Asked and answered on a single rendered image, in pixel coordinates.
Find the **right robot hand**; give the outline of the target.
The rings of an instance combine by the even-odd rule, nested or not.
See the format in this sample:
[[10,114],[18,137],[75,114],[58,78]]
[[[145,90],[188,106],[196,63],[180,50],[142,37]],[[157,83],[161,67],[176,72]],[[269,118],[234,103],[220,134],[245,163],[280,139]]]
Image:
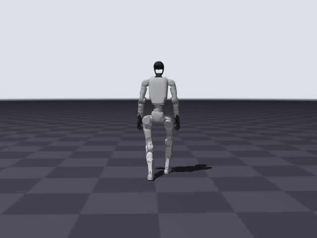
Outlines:
[[176,122],[174,123],[174,124],[176,124],[175,130],[179,130],[180,129],[179,115],[176,115],[175,120],[176,120]]

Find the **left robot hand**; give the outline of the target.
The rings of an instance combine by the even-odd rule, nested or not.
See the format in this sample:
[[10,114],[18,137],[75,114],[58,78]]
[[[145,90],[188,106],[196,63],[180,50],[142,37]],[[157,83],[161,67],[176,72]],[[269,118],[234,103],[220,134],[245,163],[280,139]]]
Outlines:
[[[138,129],[138,130],[142,130],[143,128],[141,127],[141,124],[143,124],[143,123],[142,123],[142,118],[143,118],[143,117],[141,118],[141,115],[138,115],[137,118],[138,118],[138,121],[137,121],[137,129]],[[141,128],[142,128],[142,129],[141,129]]]

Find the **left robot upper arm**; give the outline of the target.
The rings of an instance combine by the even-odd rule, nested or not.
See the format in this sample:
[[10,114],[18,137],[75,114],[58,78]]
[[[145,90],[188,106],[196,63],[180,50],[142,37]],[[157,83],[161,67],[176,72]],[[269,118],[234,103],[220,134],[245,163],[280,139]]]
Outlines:
[[141,91],[140,91],[140,98],[139,98],[139,102],[141,102],[141,103],[145,103],[146,102],[145,94],[146,94],[148,85],[149,85],[149,79],[146,79],[146,80],[142,81],[142,86],[141,86]]

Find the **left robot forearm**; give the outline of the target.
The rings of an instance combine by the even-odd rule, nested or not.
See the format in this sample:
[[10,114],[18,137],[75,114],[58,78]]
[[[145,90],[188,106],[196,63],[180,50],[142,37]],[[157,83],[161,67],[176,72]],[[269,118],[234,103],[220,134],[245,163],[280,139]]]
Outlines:
[[144,112],[144,104],[141,102],[138,102],[138,115],[141,115],[141,118],[143,117],[143,112]]

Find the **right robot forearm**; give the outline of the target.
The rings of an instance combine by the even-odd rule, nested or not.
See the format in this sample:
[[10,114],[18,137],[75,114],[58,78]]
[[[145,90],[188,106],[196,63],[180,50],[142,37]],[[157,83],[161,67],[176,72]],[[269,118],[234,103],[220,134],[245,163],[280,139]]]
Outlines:
[[179,115],[179,108],[178,108],[179,103],[177,102],[172,105],[173,105],[173,113],[174,113],[173,116],[176,118],[176,115]]

